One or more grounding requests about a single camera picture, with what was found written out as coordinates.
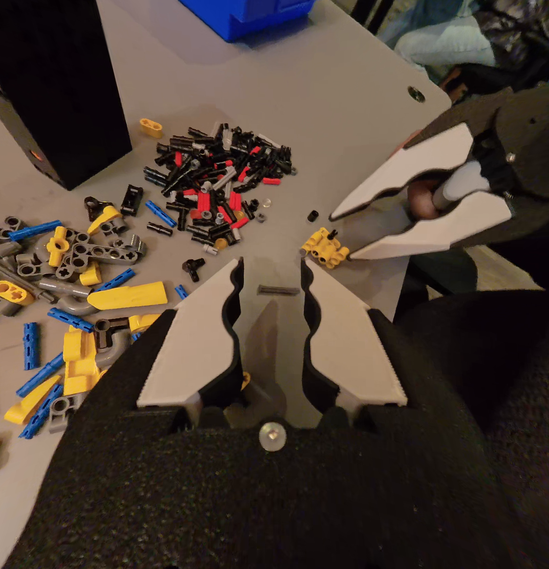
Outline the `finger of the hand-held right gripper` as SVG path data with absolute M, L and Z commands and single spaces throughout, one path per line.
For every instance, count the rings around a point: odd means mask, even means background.
M 386 236 L 355 252 L 350 260 L 384 260 L 444 252 L 464 239 L 512 219 L 506 200 L 477 191 L 465 196 L 443 217 L 418 221 L 406 232 Z
M 423 174 L 455 170 L 465 163 L 472 144 L 469 126 L 462 122 L 412 147 L 399 149 L 343 199 L 329 220 L 338 221 L 361 211 Z

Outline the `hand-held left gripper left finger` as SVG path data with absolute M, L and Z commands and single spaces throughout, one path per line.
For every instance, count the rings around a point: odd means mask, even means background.
M 228 407 L 243 383 L 239 338 L 244 259 L 231 260 L 175 307 L 138 407 Z

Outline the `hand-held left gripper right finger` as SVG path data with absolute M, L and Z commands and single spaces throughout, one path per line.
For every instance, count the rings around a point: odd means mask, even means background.
M 370 306 L 311 260 L 300 262 L 302 390 L 313 407 L 405 407 L 408 397 L 370 318 Z

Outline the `yellow connector cluster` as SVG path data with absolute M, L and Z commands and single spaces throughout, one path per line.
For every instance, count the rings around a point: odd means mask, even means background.
M 300 250 L 304 255 L 310 254 L 314 260 L 327 269 L 334 269 L 349 256 L 349 248 L 343 246 L 336 238 L 337 236 L 329 241 L 327 236 L 330 232 L 332 231 L 321 227 L 307 239 Z

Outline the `person's right hand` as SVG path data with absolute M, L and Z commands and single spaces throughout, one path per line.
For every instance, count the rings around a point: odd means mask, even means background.
M 408 207 L 414 220 L 434 220 L 440 216 L 435 207 L 433 197 L 440 185 L 436 178 L 420 178 L 411 181 L 407 186 Z

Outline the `black office chair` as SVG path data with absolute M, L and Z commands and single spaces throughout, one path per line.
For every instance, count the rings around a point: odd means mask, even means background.
M 477 291 L 477 265 L 463 249 L 413 255 L 407 274 L 442 295 Z

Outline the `pile of yellow grey beams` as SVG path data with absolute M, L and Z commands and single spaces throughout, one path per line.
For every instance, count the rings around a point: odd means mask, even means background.
M 42 364 L 41 325 L 23 324 L 23 368 L 36 373 L 16 391 L 4 415 L 31 440 L 44 426 L 63 431 L 71 415 L 131 341 L 157 315 L 97 319 L 100 312 L 167 303 L 163 282 L 129 286 L 146 245 L 111 202 L 84 201 L 86 231 L 59 220 L 26 226 L 7 217 L 0 226 L 0 315 L 16 316 L 38 300 L 51 304 L 47 316 L 65 324 L 62 352 Z

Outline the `pale blue cloth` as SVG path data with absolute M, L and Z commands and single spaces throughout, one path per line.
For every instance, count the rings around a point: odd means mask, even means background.
M 408 32 L 396 43 L 394 52 L 411 68 L 424 74 L 427 68 L 460 64 L 497 66 L 491 43 L 474 16 Z

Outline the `blue long pin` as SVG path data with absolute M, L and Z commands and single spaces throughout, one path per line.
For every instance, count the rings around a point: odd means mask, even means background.
M 163 223 L 171 228 L 177 226 L 177 222 L 173 220 L 164 210 L 162 210 L 157 204 L 153 203 L 151 200 L 145 202 L 146 207 L 158 217 Z

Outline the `black knit sweater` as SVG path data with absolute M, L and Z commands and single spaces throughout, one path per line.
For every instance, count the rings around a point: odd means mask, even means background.
M 394 323 L 482 430 L 521 524 L 524 566 L 549 568 L 549 290 L 442 296 Z

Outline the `black two-hole beam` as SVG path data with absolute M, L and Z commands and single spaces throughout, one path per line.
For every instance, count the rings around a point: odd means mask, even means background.
M 129 184 L 125 192 L 120 213 L 122 216 L 136 217 L 142 203 L 144 190 L 142 187 Z

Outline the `pile of black red pins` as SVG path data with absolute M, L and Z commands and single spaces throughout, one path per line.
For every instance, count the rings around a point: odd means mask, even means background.
M 291 146 L 226 122 L 210 132 L 189 126 L 157 143 L 154 165 L 143 176 L 165 199 L 160 208 L 177 222 L 173 233 L 189 233 L 208 248 L 237 244 L 240 229 L 261 217 L 260 201 L 245 194 L 297 174 Z

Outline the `blue plastic bin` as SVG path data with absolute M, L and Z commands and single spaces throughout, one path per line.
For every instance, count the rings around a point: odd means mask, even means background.
M 315 1 L 180 1 L 226 42 L 308 16 Z

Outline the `black perforated block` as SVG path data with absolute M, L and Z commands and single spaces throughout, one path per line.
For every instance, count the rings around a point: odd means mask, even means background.
M 96 1 L 0 1 L 0 121 L 68 191 L 132 151 Z

